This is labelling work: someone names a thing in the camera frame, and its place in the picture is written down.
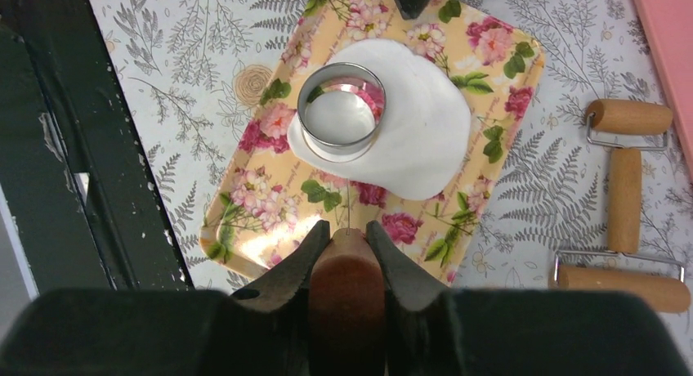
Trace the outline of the floral cutting board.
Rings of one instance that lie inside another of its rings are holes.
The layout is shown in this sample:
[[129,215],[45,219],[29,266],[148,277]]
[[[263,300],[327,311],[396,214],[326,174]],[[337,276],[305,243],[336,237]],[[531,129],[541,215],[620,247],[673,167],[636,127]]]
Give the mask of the floral cutting board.
[[[319,221],[378,222],[450,283],[545,64],[539,41],[458,0],[308,0],[206,212],[207,257],[256,279]],[[320,146],[299,106],[340,82],[374,112],[356,151]]]

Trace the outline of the white dough ball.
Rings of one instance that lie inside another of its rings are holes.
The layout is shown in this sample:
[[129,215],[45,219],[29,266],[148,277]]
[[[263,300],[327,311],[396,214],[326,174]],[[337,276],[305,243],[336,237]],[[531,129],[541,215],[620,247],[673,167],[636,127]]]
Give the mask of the white dough ball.
[[303,83],[288,144],[321,171],[425,200],[462,167],[470,123],[436,65],[396,41],[365,39]]

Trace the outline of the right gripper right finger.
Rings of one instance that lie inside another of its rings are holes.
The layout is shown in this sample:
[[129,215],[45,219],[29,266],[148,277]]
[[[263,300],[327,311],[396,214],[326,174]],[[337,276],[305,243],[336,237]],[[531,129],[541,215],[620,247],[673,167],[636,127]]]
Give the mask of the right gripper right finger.
[[453,289],[381,224],[365,238],[385,281],[390,375],[686,375],[668,330],[614,291]]

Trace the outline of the metal scraper red handle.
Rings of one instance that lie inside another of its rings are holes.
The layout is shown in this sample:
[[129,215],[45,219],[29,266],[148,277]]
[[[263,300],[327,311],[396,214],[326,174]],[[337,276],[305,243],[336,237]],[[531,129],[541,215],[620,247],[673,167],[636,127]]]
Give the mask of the metal scraper red handle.
[[312,375],[382,375],[386,369],[382,272],[362,230],[346,218],[311,271],[308,292]]

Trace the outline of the wooden double-ended roller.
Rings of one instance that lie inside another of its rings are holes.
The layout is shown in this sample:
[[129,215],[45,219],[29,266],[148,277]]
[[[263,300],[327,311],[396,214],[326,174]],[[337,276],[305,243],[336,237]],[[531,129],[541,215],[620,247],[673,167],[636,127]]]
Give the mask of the wooden double-ended roller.
[[[557,289],[622,291],[640,297],[651,308],[664,313],[683,313],[691,306],[686,285],[686,267],[673,258],[646,256],[639,252],[642,208],[642,152],[663,151],[673,112],[664,105],[620,99],[593,101],[585,111],[586,140],[607,147],[610,152],[607,211],[607,246],[594,257],[626,257],[675,266],[676,277],[648,275],[597,267],[567,265],[564,258],[582,256],[577,249],[554,254],[549,284]],[[622,145],[598,140],[593,134],[609,133],[626,137],[663,138],[661,145]]]

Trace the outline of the pink plastic tray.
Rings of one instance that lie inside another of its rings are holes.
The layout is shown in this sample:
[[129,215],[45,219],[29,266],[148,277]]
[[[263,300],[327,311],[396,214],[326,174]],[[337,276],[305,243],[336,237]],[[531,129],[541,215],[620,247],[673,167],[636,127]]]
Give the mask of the pink plastic tray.
[[692,0],[633,0],[692,172]]

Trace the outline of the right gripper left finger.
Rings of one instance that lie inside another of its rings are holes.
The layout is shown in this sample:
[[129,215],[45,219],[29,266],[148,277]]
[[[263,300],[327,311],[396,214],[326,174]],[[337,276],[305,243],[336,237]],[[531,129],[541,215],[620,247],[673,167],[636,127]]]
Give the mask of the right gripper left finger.
[[319,221],[260,278],[216,290],[60,289],[20,314],[4,375],[308,375],[307,281],[330,241]]

